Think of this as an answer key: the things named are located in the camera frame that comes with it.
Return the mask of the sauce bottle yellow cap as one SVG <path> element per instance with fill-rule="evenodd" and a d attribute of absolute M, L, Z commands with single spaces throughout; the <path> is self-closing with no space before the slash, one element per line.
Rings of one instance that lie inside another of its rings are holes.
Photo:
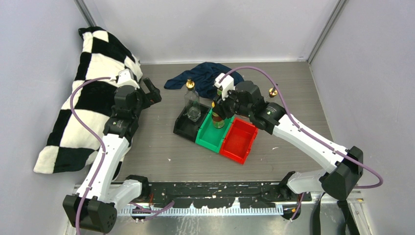
<path fill-rule="evenodd" d="M 211 113 L 213 126 L 217 129 L 221 129 L 225 125 L 225 121 L 214 111 Z"/>

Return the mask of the clear glass cruet gold spout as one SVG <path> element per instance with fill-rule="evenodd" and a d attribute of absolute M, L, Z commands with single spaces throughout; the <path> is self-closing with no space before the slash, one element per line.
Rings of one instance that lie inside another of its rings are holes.
<path fill-rule="evenodd" d="M 200 98 L 195 90 L 195 82 L 188 79 L 186 82 L 187 92 L 184 95 L 187 117 L 196 122 L 201 117 Z"/>

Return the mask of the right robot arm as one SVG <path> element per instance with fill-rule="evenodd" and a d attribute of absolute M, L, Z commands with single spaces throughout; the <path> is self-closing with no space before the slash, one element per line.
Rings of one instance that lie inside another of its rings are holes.
<path fill-rule="evenodd" d="M 233 81 L 214 82 L 217 95 L 213 112 L 220 118 L 246 117 L 260 130 L 279 137 L 317 162 L 322 169 L 289 172 L 277 187 L 282 199 L 292 201 L 304 192 L 325 192 L 344 201 L 363 175 L 363 152 L 357 147 L 346 149 L 303 125 L 277 103 L 267 102 L 252 81 L 236 86 Z"/>

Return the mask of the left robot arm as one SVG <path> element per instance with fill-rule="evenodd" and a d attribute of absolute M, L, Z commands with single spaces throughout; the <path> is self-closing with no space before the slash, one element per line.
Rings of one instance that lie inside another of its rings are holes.
<path fill-rule="evenodd" d="M 148 179 L 143 176 L 129 175 L 114 191 L 109 192 L 109 188 L 118 162 L 127 152 L 138 129 L 141 111 L 161 102 L 160 90 L 149 78 L 143 79 L 148 93 L 140 85 L 123 82 L 115 91 L 112 115 L 105 123 L 104 136 L 100 137 L 81 120 L 73 104 L 76 93 L 95 81 L 88 80 L 77 87 L 69 102 L 76 120 L 100 143 L 98 155 L 84 182 L 75 194 L 66 195 L 63 200 L 66 215 L 78 235 L 82 229 L 109 233 L 115 225 L 118 211 L 134 200 L 143 203 L 149 199 L 151 188 Z"/>

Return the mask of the brown oil cruet gold spout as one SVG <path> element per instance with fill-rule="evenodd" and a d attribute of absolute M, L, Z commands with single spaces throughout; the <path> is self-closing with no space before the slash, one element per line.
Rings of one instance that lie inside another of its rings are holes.
<path fill-rule="evenodd" d="M 275 86 L 272 86 L 272 87 L 268 90 L 268 92 L 267 92 L 267 95 L 266 95 L 266 100 L 272 101 L 272 100 L 274 100 L 277 96 L 278 96 L 278 91 L 277 91 L 277 89 L 275 88 Z"/>

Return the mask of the red plastic bin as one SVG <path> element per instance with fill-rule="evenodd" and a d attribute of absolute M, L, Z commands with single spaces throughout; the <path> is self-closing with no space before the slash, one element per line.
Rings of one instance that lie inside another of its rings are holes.
<path fill-rule="evenodd" d="M 251 123 L 234 118 L 219 154 L 243 165 L 250 154 L 258 129 Z"/>

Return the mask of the black plastic bin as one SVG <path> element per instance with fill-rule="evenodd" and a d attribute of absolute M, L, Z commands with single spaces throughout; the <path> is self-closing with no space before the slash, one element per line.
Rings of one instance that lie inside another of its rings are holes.
<path fill-rule="evenodd" d="M 201 117 L 196 122 L 194 122 L 188 118 L 186 107 L 184 107 L 175 121 L 173 133 L 189 141 L 196 142 L 196 137 L 198 135 L 199 129 L 201 128 L 211 109 L 209 106 L 204 104 L 200 104 L 200 108 Z"/>

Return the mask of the dark blue shorts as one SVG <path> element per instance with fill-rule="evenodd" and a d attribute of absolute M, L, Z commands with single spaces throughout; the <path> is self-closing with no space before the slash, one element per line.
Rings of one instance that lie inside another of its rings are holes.
<path fill-rule="evenodd" d="M 230 70 L 231 68 L 220 63 L 204 62 L 167 80 L 164 88 L 180 90 L 188 80 L 191 80 L 195 83 L 194 91 L 198 93 L 199 97 L 212 100 L 216 96 L 215 79 Z"/>

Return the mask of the green plastic bin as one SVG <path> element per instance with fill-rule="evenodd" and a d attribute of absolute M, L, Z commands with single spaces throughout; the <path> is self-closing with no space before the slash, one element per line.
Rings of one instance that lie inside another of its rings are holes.
<path fill-rule="evenodd" d="M 219 153 L 223 141 L 234 121 L 234 117 L 225 119 L 224 127 L 217 129 L 213 126 L 211 114 L 212 109 L 209 110 L 207 117 L 198 131 L 196 143 L 215 153 Z"/>

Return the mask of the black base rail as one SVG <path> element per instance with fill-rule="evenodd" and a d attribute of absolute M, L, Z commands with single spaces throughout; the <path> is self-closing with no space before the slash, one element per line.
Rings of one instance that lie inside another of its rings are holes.
<path fill-rule="evenodd" d="M 209 209 L 230 208 L 239 203 L 240 208 L 271 208 L 273 203 L 296 204 L 299 194 L 280 188 L 279 182 L 152 182 L 148 192 L 133 203 L 163 208 L 174 202 L 174 208 Z"/>

